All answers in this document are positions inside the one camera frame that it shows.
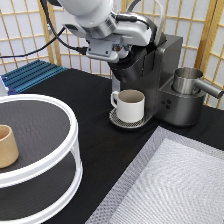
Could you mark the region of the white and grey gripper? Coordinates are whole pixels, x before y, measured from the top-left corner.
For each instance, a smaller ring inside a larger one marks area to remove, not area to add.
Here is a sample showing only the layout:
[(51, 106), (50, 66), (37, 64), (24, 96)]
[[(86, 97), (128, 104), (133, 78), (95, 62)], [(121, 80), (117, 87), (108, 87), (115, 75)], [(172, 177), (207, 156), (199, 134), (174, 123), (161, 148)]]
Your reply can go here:
[(115, 17), (115, 30), (107, 37), (88, 37), (86, 56), (95, 60), (117, 63), (125, 58), (132, 46), (146, 46), (150, 41), (149, 20), (135, 13), (122, 13)]

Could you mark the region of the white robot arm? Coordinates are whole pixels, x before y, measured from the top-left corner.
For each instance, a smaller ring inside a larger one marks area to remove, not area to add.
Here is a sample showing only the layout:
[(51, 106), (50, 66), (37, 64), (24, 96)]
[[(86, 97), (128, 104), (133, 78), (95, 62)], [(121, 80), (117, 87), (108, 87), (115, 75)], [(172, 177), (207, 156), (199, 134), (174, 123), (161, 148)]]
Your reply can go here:
[(119, 13), (115, 0), (47, 0), (63, 7), (63, 26), (88, 43), (86, 56), (117, 63), (132, 46), (146, 46), (152, 34), (146, 19)]

